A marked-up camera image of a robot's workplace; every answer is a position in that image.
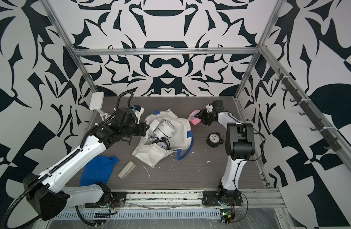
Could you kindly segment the pink alarm clock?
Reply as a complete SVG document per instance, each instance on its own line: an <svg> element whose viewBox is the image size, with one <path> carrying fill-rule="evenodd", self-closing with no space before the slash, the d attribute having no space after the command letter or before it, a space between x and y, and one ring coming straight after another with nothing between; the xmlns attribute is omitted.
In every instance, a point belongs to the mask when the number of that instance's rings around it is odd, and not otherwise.
<svg viewBox="0 0 351 229"><path fill-rule="evenodd" d="M199 114L200 112L201 112L200 110L194 110L188 117L189 122L194 126L196 126L201 122L201 119L196 117L196 115Z"/></svg>

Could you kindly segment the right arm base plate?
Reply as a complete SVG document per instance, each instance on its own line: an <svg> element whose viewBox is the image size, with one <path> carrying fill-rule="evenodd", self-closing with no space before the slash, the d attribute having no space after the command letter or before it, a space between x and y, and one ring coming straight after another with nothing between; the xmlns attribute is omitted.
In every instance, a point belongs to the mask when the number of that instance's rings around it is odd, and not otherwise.
<svg viewBox="0 0 351 229"><path fill-rule="evenodd" d="M216 191L203 191L202 204L207 207L216 206L242 206L243 200L241 192L238 190L216 190Z"/></svg>

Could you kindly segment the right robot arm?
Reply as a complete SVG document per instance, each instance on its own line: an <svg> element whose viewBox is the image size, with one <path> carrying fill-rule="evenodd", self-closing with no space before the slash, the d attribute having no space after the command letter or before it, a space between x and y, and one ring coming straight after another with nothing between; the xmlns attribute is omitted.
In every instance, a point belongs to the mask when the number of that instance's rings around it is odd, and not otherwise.
<svg viewBox="0 0 351 229"><path fill-rule="evenodd" d="M226 111L221 100L208 104L205 109L195 114L195 118L207 126L218 122L226 128L223 144L228 161L217 191L220 197L237 197L242 170L255 154L253 126L239 121L231 112Z"/></svg>

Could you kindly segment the white canvas bag blue handles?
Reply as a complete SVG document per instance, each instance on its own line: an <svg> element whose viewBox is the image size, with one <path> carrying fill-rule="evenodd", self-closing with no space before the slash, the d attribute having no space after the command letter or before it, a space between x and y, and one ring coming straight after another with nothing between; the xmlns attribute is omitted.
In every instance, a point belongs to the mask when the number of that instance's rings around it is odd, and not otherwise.
<svg viewBox="0 0 351 229"><path fill-rule="evenodd" d="M188 119L180 118L168 109L147 116L145 123L150 129L132 155L148 166L154 168L172 153L176 153L176 159L181 161L191 152L194 138Z"/></svg>

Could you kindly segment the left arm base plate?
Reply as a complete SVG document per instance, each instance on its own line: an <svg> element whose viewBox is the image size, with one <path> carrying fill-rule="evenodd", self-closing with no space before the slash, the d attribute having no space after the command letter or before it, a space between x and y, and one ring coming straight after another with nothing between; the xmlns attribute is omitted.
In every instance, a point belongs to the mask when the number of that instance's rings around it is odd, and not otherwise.
<svg viewBox="0 0 351 229"><path fill-rule="evenodd" d="M127 192L104 193L96 203L87 203L85 208L117 208L126 202Z"/></svg>

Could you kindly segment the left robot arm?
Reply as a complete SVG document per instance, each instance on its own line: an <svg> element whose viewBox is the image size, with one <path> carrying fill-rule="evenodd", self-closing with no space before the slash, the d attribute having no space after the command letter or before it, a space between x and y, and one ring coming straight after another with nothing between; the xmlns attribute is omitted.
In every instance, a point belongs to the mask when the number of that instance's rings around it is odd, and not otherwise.
<svg viewBox="0 0 351 229"><path fill-rule="evenodd" d="M62 210L87 203L105 206L110 189L102 182L68 188L66 184L88 162L125 137L144 137L149 125L142 122L144 108L118 108L107 120L94 126L81 144L52 167L23 180L26 199L42 220L50 220Z"/></svg>

